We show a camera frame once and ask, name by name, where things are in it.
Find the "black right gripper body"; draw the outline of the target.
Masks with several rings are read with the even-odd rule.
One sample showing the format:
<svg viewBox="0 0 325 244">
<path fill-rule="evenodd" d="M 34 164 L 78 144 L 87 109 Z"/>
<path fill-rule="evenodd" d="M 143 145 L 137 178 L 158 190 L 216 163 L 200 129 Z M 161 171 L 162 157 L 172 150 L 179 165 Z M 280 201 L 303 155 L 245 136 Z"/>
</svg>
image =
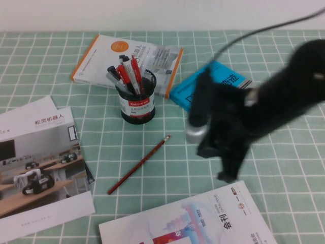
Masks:
<svg viewBox="0 0 325 244">
<path fill-rule="evenodd" d="M 240 117 L 246 108 L 257 102 L 258 88 L 238 88 L 231 85 L 211 85 L 209 112 L 211 122 L 205 137 L 225 141 L 224 153 L 247 149 L 244 142 L 248 129 Z"/>
</svg>

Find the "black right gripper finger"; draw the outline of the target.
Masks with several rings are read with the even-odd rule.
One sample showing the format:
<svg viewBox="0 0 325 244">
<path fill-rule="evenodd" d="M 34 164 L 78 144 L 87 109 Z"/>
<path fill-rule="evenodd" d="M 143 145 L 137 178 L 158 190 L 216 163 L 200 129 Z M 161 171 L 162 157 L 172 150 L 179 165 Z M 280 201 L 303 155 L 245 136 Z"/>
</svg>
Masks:
<svg viewBox="0 0 325 244">
<path fill-rule="evenodd" d="M 239 170 L 247 152 L 247 149 L 241 149 L 222 154 L 222 170 L 217 174 L 217 179 L 224 182 L 234 182 L 237 180 Z"/>
<path fill-rule="evenodd" d="M 225 141 L 221 138 L 204 137 L 197 148 L 197 155 L 202 158 L 222 157 Z"/>
</svg>

